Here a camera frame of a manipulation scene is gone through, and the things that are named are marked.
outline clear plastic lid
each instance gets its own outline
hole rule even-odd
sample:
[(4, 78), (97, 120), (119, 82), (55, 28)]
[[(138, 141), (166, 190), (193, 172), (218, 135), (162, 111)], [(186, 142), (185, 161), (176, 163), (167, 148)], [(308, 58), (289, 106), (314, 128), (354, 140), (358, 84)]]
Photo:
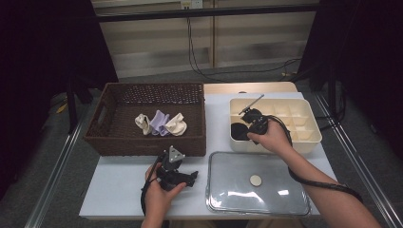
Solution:
[(309, 200), (276, 155), (214, 152), (209, 159), (206, 202), (215, 212), (307, 216)]

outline basket handle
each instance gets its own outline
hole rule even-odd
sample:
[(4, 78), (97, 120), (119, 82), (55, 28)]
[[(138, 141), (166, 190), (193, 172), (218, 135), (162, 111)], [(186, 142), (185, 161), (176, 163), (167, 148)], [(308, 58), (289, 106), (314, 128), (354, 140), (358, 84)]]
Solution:
[(94, 113), (94, 122), (96, 122), (98, 126), (103, 125), (106, 118), (106, 113), (107, 113), (107, 107), (105, 105), (105, 102), (100, 102), (98, 104), (97, 110)]

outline wicker basket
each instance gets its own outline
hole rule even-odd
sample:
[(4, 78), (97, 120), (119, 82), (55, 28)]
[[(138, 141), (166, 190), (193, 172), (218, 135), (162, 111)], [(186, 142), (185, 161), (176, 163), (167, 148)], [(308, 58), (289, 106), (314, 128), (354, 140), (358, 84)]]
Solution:
[[(152, 120), (158, 109), (171, 118), (182, 113), (184, 134), (145, 136), (135, 119), (143, 113)], [(84, 140), (101, 156), (155, 156), (170, 145), (186, 156), (204, 156), (203, 84), (107, 84)]]

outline black curtain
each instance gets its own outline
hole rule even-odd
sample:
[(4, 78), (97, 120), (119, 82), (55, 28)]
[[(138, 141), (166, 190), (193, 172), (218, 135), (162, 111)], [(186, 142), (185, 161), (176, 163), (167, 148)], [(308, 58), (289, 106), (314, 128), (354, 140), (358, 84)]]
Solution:
[(67, 83), (81, 101), (88, 88), (118, 82), (89, 0), (2, 3), (0, 8), (0, 197), (29, 159), (49, 101)]
[(313, 90), (339, 80), (403, 159), (403, 2), (344, 2), (317, 13), (299, 72)]

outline white plastic tray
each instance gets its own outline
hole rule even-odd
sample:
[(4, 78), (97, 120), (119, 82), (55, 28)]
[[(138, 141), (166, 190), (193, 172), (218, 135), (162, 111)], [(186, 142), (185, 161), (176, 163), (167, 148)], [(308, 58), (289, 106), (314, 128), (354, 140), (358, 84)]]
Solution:
[[(240, 112), (256, 99), (232, 99), (230, 102), (230, 123), (245, 123)], [(279, 117), (287, 126), (293, 140), (293, 147), (301, 154), (311, 152), (322, 140), (311, 106), (303, 99), (260, 99), (251, 108), (263, 115)], [(236, 152), (267, 152), (260, 144), (252, 141), (237, 141), (231, 137), (231, 148)]]

